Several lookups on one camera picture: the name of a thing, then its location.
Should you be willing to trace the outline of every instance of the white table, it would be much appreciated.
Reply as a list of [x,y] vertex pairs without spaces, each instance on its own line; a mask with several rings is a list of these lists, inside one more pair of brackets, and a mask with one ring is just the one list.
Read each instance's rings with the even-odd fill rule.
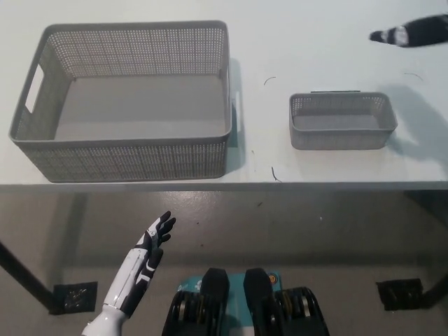
[[[448,45],[406,50],[373,43],[368,36],[447,10],[446,0],[0,0],[0,190],[445,189]],[[48,25],[209,19],[229,28],[238,114],[239,145],[229,149],[224,177],[53,184],[8,138],[25,76]],[[388,94],[398,114],[388,146],[359,152],[295,150],[288,98],[313,90]]]

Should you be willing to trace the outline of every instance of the small gray basket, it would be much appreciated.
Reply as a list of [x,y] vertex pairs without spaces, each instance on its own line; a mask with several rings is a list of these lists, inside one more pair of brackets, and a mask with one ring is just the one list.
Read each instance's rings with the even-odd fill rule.
[[231,128],[223,22],[59,24],[42,35],[10,138],[52,182],[211,179]]
[[290,98],[289,128],[296,149],[378,149],[397,127],[389,98],[379,92],[313,92]]

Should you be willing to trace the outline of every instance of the white robotic arm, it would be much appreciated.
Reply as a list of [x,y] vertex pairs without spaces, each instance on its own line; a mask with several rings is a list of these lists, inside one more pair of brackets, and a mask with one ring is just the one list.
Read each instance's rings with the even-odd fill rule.
[[101,314],[83,331],[83,336],[121,336],[123,323],[140,303],[163,256],[161,243],[176,222],[171,212],[159,217],[129,251],[104,300]]

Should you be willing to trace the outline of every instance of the mesh basket wall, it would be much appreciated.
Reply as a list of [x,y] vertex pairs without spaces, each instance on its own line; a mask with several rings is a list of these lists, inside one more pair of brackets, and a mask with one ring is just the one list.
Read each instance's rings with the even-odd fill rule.
[[166,141],[54,141],[70,84],[83,77],[215,75],[223,83],[230,125],[228,33],[222,22],[51,26],[34,62],[31,69],[38,63],[44,73],[34,110],[25,106],[25,83],[10,135],[50,181],[209,179],[225,173],[228,133]]

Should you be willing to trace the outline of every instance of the plastic storage basket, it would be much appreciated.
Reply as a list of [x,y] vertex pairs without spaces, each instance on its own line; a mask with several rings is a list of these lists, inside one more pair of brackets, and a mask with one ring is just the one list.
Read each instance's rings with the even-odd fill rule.
[[290,138],[296,149],[384,147],[397,127],[389,98],[379,92],[316,92],[290,98]]
[[52,182],[208,179],[225,173],[231,128],[223,22],[61,24],[43,33],[10,137]]

